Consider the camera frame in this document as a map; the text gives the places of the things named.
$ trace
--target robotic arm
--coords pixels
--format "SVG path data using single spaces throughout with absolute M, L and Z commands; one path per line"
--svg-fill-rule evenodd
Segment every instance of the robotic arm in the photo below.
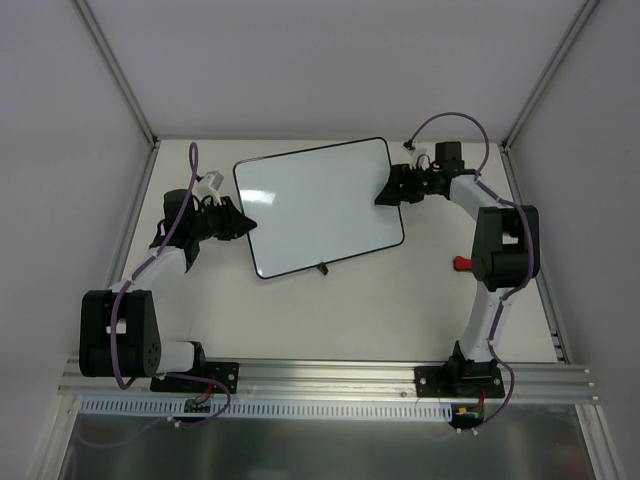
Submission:
M 161 339 L 154 300 L 189 271 L 200 252 L 201 241 L 212 237 L 232 240 L 257 226 L 235 208 L 229 197 L 220 198 L 217 191 L 222 180 L 218 172 L 210 172 L 200 178 L 195 188 L 200 199 L 187 190 L 166 193 L 164 220 L 158 224 L 147 256 L 134 270 L 143 268 L 135 278 L 135 283 L 129 277 L 107 290 L 92 290 L 85 294 L 82 299 L 79 355 L 83 375 L 114 376 L 110 319 L 116 296 L 125 282 L 131 285 L 120 301 L 116 327 L 117 355 L 122 376 L 154 377 L 167 372 L 187 371 L 195 375 L 205 373 L 206 357 L 199 343 Z M 166 239 L 169 226 L 179 216 L 186 195 L 190 199 L 187 208 L 162 255 L 158 255 L 158 249 Z
M 460 142 L 436 144 L 435 161 L 426 169 L 418 165 L 420 152 L 411 144 L 407 147 L 415 167 L 393 165 L 375 204 L 397 206 L 443 195 L 476 221 L 471 259 L 478 285 L 469 323 L 445 365 L 416 368 L 416 391 L 420 397 L 502 398 L 502 377 L 490 347 L 497 345 L 517 295 L 507 293 L 523 282 L 529 268 L 526 229 L 517 208 L 531 232 L 534 277 L 540 268 L 538 212 L 533 206 L 500 201 L 478 182 L 476 171 L 464 167 Z

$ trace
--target metal extrusion rail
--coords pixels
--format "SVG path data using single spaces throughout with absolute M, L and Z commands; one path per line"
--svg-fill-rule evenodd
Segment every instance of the metal extrusion rail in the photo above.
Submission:
M 439 365 L 419 362 L 354 362 L 233 359 L 240 363 L 236 398 L 256 400 L 340 400 L 406 402 L 417 399 L 413 368 Z M 513 403 L 521 404 L 598 404 L 589 370 L 580 365 L 514 363 L 516 387 Z M 503 372 L 507 382 L 508 374 Z M 112 378 L 86 378 L 77 358 L 67 363 L 60 393 L 91 395 L 149 395 L 149 379 L 140 379 L 127 391 L 120 391 Z M 420 402 L 467 402 L 439 398 Z M 487 400 L 499 403 L 500 399 Z

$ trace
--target white wall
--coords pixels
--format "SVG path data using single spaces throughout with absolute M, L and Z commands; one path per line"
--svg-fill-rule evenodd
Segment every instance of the white wall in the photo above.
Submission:
M 583 1 L 89 3 L 159 135 L 501 140 Z
M 0 15 L 0 478 L 21 479 L 146 145 L 70 2 Z
M 591 365 L 629 478 L 640 478 L 640 3 L 604 0 L 516 141 L 574 361 Z

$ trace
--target whiteboard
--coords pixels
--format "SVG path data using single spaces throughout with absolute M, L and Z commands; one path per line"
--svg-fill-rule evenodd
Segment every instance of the whiteboard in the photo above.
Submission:
M 277 277 L 400 245 L 399 207 L 374 205 L 389 178 L 382 138 L 238 162 L 233 174 L 256 274 Z

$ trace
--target transparent panel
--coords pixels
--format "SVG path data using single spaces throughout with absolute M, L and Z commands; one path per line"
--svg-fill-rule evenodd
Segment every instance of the transparent panel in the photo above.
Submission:
M 137 431 L 145 418 L 85 415 L 96 442 Z M 571 406 L 510 406 L 479 435 L 446 424 L 220 419 L 202 429 L 157 425 L 124 448 L 72 441 L 61 479 L 591 479 Z

